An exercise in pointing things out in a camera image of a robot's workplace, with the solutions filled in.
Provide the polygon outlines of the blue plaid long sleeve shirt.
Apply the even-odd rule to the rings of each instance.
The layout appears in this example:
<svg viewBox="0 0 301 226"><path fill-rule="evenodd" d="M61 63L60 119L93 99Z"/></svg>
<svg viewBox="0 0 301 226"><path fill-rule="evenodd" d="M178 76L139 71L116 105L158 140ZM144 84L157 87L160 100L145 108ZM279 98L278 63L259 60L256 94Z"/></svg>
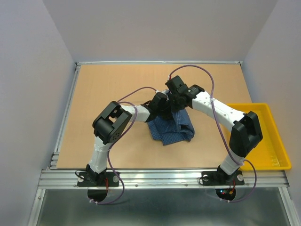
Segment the blue plaid long sleeve shirt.
<svg viewBox="0 0 301 226"><path fill-rule="evenodd" d="M195 130L190 117L185 109L172 112L171 120L164 120L160 116L154 116L150 112L149 102L143 106L149 111L146 123L153 140L161 141L162 145L171 145L181 141L190 142L195 135Z"/></svg>

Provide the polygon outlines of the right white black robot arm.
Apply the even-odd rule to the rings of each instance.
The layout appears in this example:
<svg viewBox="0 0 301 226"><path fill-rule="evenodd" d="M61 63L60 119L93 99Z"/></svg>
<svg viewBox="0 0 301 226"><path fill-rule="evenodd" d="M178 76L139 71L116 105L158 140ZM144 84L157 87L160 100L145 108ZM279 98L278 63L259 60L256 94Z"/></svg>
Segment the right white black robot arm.
<svg viewBox="0 0 301 226"><path fill-rule="evenodd" d="M250 111L244 113L211 97L202 87L188 87L179 76L168 80L168 98L172 111L190 107L213 118L218 126L223 125L230 131L228 155L218 166L217 172L208 175L209 181L226 184L233 179L234 173L243 164L248 154L262 141L263 134L259 118Z"/></svg>

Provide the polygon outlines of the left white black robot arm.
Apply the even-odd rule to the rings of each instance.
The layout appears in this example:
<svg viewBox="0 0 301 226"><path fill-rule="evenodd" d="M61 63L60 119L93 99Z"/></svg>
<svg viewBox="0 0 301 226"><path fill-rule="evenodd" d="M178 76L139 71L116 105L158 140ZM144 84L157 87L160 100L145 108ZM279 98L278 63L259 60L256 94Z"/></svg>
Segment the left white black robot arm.
<svg viewBox="0 0 301 226"><path fill-rule="evenodd" d="M150 122L159 115L171 115L167 94L163 92L157 92L152 100L142 105L110 102L92 124L94 152L86 166L85 179L95 186L102 185L105 181L108 152L122 137L124 130L130 128L135 121Z"/></svg>

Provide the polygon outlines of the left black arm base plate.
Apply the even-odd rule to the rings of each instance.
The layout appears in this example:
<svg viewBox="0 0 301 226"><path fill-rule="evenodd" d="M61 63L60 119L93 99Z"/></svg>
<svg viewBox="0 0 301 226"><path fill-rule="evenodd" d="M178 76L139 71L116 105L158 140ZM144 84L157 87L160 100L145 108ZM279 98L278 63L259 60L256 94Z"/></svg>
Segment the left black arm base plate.
<svg viewBox="0 0 301 226"><path fill-rule="evenodd" d="M78 178L78 187L118 187L119 178L113 172L103 172L95 178L89 176L86 171L75 172Z"/></svg>

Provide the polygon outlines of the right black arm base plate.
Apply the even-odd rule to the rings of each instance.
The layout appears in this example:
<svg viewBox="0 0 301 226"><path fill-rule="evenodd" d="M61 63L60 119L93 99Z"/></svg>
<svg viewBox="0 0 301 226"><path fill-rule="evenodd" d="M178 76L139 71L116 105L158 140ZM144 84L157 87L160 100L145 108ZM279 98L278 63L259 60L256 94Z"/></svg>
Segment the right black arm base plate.
<svg viewBox="0 0 301 226"><path fill-rule="evenodd" d="M203 171L198 183L203 186L230 186L245 184L242 171L237 170L231 175L218 171Z"/></svg>

